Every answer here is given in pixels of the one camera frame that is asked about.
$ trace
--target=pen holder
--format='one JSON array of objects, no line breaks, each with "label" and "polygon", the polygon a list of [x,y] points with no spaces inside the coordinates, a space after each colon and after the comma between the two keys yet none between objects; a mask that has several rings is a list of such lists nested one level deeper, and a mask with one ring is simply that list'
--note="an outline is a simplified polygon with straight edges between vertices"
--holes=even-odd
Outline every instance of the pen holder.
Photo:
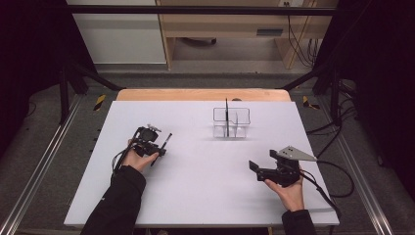
[{"label": "pen holder", "polygon": [[250,109],[229,108],[226,118],[225,108],[213,109],[213,137],[246,138],[251,123]]}]

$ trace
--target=person's left hand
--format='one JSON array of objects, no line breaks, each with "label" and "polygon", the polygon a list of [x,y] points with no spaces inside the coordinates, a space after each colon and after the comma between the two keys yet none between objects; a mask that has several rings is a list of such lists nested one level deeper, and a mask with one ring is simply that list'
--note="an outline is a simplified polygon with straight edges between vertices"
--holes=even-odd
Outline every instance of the person's left hand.
[{"label": "person's left hand", "polygon": [[127,153],[127,156],[125,156],[124,161],[122,162],[122,165],[131,165],[133,168],[137,169],[138,171],[142,172],[146,165],[149,163],[152,163],[157,157],[159,156],[159,153],[154,153],[149,157],[142,157],[139,156],[134,149],[130,149]]}]

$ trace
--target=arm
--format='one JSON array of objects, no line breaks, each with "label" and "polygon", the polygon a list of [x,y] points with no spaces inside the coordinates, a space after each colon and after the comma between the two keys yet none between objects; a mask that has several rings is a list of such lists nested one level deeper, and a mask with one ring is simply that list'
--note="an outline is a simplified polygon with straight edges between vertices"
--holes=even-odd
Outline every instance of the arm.
[{"label": "arm", "polygon": [[132,234],[146,186],[146,179],[140,171],[157,155],[142,158],[129,150],[113,183],[86,221],[81,235]]},{"label": "arm", "polygon": [[283,214],[282,220],[287,235],[315,235],[314,224],[312,223],[308,210],[304,209],[302,197],[302,177],[296,183],[283,188],[269,179],[265,184],[278,194],[287,211]]}]

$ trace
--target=hazard tape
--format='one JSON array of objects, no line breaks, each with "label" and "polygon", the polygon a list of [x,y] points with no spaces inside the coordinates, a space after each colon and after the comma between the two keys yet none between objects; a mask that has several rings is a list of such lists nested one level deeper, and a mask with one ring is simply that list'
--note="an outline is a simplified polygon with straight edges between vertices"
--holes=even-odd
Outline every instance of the hazard tape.
[{"label": "hazard tape", "polygon": [[101,106],[105,100],[105,95],[100,95],[98,97],[97,103],[95,104],[94,111],[99,111],[101,109]]},{"label": "hazard tape", "polygon": [[304,107],[311,108],[311,109],[314,109],[314,110],[320,110],[320,106],[319,105],[311,105],[308,102],[308,98],[306,96],[302,96],[302,105]]}]

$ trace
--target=black curtain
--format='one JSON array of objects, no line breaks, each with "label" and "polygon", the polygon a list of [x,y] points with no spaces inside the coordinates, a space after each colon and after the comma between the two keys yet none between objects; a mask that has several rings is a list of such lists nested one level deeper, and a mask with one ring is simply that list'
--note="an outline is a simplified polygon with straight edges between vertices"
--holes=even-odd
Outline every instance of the black curtain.
[{"label": "black curtain", "polygon": [[[29,97],[58,84],[64,65],[78,63],[96,72],[72,14],[46,11],[44,4],[67,2],[0,1],[0,156],[27,115]],[[69,76],[83,82],[79,73]]]},{"label": "black curtain", "polygon": [[[373,0],[336,55],[340,77],[354,80],[356,106],[380,158],[415,200],[415,1]],[[329,26],[317,58],[324,63],[352,18]]]}]

